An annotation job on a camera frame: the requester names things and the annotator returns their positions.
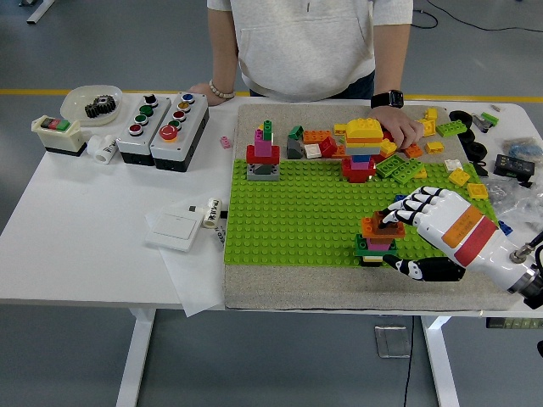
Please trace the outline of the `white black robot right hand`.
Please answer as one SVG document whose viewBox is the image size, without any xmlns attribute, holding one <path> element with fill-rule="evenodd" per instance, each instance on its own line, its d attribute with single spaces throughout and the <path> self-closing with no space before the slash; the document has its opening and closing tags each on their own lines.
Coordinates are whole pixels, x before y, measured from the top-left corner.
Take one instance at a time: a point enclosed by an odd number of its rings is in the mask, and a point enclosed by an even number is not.
<svg viewBox="0 0 543 407">
<path fill-rule="evenodd" d="M 503 231 L 458 193 L 437 187 L 419 187 L 381 214 L 383 226 L 403 222 L 414 226 L 426 242 L 449 259 L 434 265 L 431 259 L 403 260 L 393 255 L 384 261 L 401 273 L 421 281 L 458 281 L 465 270 L 487 275 L 510 293 L 533 298 L 542 293 L 542 276 L 529 261 L 515 263 L 518 249 Z"/>
</svg>

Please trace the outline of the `person's left hand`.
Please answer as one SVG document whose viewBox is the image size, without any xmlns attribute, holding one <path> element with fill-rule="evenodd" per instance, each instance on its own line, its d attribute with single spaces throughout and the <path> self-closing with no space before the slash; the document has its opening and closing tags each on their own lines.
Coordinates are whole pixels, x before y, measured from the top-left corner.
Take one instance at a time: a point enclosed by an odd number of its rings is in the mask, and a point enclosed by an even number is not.
<svg viewBox="0 0 543 407">
<path fill-rule="evenodd" d="M 398 149 L 408 148 L 423 137 L 423 124 L 410 119 L 401 109 L 376 107 L 371 109 L 370 116 L 391 134 Z"/>
</svg>

